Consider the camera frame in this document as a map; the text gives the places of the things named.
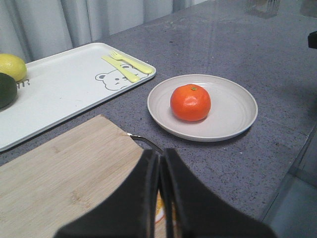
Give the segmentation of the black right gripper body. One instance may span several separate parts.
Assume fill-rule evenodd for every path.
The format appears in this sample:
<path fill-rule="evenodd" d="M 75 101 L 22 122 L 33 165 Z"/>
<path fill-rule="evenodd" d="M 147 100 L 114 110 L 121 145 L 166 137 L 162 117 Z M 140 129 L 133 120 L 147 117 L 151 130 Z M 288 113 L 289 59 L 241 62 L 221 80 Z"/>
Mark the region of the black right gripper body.
<path fill-rule="evenodd" d="M 317 49 L 317 31 L 311 32 L 308 35 L 308 46 L 312 49 Z"/>

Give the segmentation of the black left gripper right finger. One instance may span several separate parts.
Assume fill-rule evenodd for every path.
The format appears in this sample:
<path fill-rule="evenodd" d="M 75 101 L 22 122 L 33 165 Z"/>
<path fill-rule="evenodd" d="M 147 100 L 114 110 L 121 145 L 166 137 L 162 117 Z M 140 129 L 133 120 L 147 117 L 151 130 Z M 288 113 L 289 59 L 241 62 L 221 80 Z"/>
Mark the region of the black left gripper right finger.
<path fill-rule="evenodd" d="M 174 149 L 161 158 L 161 194 L 168 238 L 274 238 L 272 229 L 222 201 Z"/>

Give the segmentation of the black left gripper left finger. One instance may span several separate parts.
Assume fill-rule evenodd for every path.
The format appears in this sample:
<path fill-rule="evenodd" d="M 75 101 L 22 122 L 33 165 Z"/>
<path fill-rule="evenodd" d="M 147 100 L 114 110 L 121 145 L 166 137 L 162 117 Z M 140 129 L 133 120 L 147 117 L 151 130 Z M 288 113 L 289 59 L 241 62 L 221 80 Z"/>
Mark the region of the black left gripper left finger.
<path fill-rule="evenodd" d="M 159 160 L 144 150 L 124 182 L 96 208 L 61 227 L 56 238 L 152 238 Z"/>

